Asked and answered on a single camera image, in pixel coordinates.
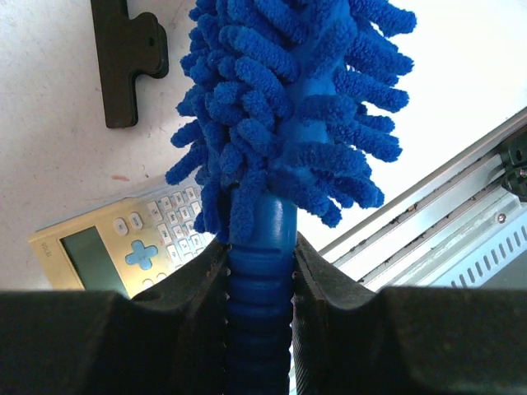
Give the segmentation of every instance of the black object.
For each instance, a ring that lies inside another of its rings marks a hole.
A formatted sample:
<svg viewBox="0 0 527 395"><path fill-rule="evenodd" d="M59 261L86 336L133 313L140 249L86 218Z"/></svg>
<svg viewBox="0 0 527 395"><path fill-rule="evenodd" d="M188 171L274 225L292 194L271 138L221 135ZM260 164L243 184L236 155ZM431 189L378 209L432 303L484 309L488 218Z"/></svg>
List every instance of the black object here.
<svg viewBox="0 0 527 395"><path fill-rule="evenodd" d="M106 126L126 128L138 122L135 79L168 74L166 32L144 12L128 18L126 0L91 0Z"/></svg>
<svg viewBox="0 0 527 395"><path fill-rule="evenodd" d="M212 242L133 300L111 292L0 294L0 393L221 395L226 252ZM525 392L525 292L376 295L301 236L296 260L299 395Z"/></svg>
<svg viewBox="0 0 527 395"><path fill-rule="evenodd" d="M501 186L527 202L527 126L501 144L500 155L505 167Z"/></svg>

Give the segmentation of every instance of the tabletop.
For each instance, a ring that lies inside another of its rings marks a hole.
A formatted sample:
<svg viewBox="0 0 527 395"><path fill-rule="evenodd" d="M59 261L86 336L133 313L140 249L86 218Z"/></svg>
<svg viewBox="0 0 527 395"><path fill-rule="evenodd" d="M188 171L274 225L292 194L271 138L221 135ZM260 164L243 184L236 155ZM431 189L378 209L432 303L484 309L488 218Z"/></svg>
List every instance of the tabletop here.
<svg viewBox="0 0 527 395"><path fill-rule="evenodd" d="M399 87L410 105L394 116L404 152L371 159L389 201L527 105L525 0L397 0L413 10L414 33L394 39L415 60ZM81 0L0 0L0 289L48 289L27 236L126 196L162 176L186 150L170 137L189 118L175 106L192 82L190 0L128 0L129 14L154 13L166 28L170 72L137 83L139 123L105 126L91 6ZM332 230L301 213L317 248L373 210L345 211Z"/></svg>

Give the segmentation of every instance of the gold calculator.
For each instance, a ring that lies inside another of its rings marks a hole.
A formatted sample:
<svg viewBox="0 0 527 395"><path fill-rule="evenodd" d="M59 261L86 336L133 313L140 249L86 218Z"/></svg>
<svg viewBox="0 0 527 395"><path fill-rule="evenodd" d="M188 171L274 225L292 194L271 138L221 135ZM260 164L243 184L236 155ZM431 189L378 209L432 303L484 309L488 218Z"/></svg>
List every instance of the gold calculator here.
<svg viewBox="0 0 527 395"><path fill-rule="evenodd" d="M126 197L32 234L30 245L56 290L116 290L130 298L199 255L212 240L194 230L201 188Z"/></svg>

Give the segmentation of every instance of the black bracket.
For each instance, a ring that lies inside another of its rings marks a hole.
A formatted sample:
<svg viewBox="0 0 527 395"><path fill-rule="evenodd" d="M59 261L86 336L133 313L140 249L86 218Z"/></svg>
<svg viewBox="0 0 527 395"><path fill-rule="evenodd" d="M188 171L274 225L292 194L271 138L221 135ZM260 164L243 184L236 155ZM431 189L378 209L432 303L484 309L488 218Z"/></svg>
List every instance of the black bracket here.
<svg viewBox="0 0 527 395"><path fill-rule="evenodd" d="M155 15L128 17L126 0L91 0L106 126L126 128L138 122L135 80L141 74L168 74L166 32Z"/></svg>
<svg viewBox="0 0 527 395"><path fill-rule="evenodd" d="M500 155L505 167L501 186L527 202L527 126L503 142Z"/></svg>

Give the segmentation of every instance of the red stain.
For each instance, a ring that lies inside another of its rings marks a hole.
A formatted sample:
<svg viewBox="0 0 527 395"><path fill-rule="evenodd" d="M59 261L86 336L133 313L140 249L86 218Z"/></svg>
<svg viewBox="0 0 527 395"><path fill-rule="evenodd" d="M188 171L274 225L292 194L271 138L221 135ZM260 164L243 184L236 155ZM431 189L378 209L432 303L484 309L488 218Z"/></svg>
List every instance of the red stain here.
<svg viewBox="0 0 527 395"><path fill-rule="evenodd" d="M126 175L120 175L120 174L112 175L112 179L115 179L117 181L129 181L130 180Z"/></svg>

